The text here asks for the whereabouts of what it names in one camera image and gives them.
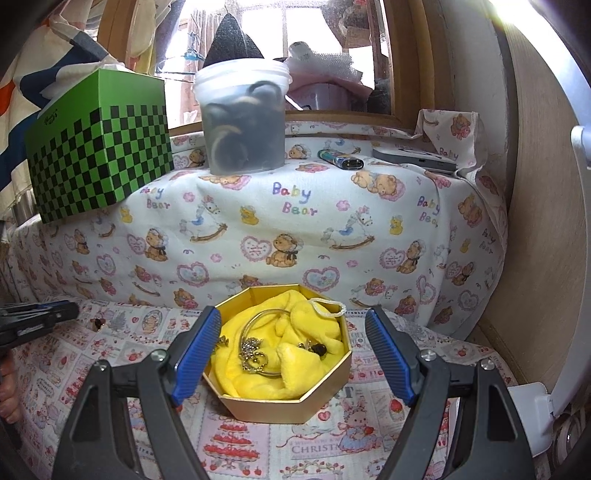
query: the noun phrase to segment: gold octagonal box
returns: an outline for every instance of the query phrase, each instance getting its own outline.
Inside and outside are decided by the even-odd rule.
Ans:
[[[330,298],[301,285],[273,285],[250,287],[223,301],[216,308],[222,315],[222,324],[237,313],[258,305],[288,290],[297,290],[307,299]],[[340,310],[338,305],[323,304],[332,313]],[[252,400],[223,394],[214,375],[210,376],[211,362],[203,376],[219,400],[237,420],[256,423],[305,423],[312,418],[349,381],[351,369],[351,345],[344,315],[338,317],[345,355],[314,387],[298,400]]]

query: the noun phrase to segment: green checkered box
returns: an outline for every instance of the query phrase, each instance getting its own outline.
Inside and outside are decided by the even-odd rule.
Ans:
[[[25,137],[43,223],[107,207],[173,168],[160,79],[98,70]]]

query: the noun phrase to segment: human hand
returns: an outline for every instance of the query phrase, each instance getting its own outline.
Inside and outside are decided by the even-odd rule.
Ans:
[[[12,358],[12,352],[0,362],[0,416],[8,423],[16,423],[22,418],[18,401],[17,368]]]

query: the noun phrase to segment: clear plastic container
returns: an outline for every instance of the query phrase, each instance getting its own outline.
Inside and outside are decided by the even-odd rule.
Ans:
[[[195,75],[213,175],[273,170],[285,164],[287,66],[275,60],[216,63]]]

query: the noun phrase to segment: lighter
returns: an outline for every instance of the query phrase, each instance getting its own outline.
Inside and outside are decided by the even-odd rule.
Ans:
[[[332,163],[341,170],[360,170],[363,168],[363,160],[360,158],[329,148],[320,150],[318,152],[318,158]]]

